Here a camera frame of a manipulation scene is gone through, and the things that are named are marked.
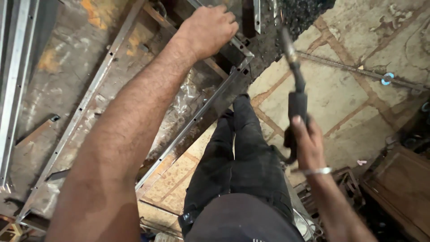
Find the leg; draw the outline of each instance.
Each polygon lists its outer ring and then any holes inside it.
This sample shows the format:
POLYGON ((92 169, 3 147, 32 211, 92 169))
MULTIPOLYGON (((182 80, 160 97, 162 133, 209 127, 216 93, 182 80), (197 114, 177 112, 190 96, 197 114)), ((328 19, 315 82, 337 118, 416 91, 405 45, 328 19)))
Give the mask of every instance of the leg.
POLYGON ((233 103, 236 160, 231 168, 231 192, 254 195, 292 221, 292 206, 280 160, 263 138, 260 121, 248 95, 233 103))
MULTIPOLYGON (((229 192, 230 168, 234 160, 233 137, 233 111, 228 109, 218 119, 217 127, 191 178, 185 196, 184 215, 198 216, 212 199, 229 192)), ((191 227, 192 224, 182 227, 184 237, 191 227)))

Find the welding torch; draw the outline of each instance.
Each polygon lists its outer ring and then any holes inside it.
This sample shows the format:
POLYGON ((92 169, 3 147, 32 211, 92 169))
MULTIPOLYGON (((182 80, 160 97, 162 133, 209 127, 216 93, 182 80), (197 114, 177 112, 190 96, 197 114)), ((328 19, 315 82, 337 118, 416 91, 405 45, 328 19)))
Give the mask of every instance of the welding torch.
MULTIPOLYGON (((291 123, 293 117, 299 115, 307 125, 309 121, 307 116, 307 95, 304 92, 306 83, 300 71, 300 62, 286 26, 283 26, 282 28, 281 37, 284 54, 295 80, 295 91, 288 94, 288 118, 291 123)), ((284 146, 291 149, 290 157, 287 158, 286 163, 294 163, 297 159, 297 141, 294 137, 291 125, 285 130, 284 146)))

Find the hand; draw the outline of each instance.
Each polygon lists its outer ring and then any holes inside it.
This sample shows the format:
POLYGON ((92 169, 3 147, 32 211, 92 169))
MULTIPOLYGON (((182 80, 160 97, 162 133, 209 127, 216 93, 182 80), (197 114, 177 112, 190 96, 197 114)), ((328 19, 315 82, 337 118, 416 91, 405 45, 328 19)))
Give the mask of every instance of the hand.
POLYGON ((327 167, 324 159, 323 132, 313 118, 309 125, 300 116, 293 117, 292 129, 297 141, 297 160, 300 170, 316 170, 327 167))
POLYGON ((200 7, 185 20, 171 41, 175 41, 195 61, 215 55, 239 29, 232 12, 227 7, 200 7))

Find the tiled floor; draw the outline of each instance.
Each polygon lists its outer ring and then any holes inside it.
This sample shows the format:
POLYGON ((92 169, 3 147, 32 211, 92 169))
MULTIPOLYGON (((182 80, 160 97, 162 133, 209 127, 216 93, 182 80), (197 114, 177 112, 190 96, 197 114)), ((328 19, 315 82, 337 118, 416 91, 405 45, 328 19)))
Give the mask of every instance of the tiled floor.
MULTIPOLYGON (((430 66, 430 1, 337 0, 334 9, 317 19, 296 41, 314 56, 366 70, 392 72, 399 78, 428 83, 430 66)), ((302 60, 307 81, 308 110, 321 126, 330 166, 355 167, 372 160, 392 135, 418 109, 408 89, 383 86, 375 79, 302 60)), ((252 105, 264 138, 284 155, 283 131, 288 127, 288 92, 294 78, 284 59, 274 62, 250 86, 252 105)), ((213 133, 213 124, 156 182, 142 200, 181 214, 185 189, 213 133)), ((304 181, 286 173, 293 186, 304 181)), ((164 214, 141 211, 145 219, 179 230, 164 214)))

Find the black shirt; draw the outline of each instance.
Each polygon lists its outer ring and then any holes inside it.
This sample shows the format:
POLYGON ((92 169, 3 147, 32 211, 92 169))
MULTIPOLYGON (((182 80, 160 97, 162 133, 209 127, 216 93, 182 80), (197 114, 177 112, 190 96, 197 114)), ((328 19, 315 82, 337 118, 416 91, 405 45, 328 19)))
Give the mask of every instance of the black shirt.
POLYGON ((303 242, 297 228, 268 204, 242 193, 212 200, 185 242, 303 242))

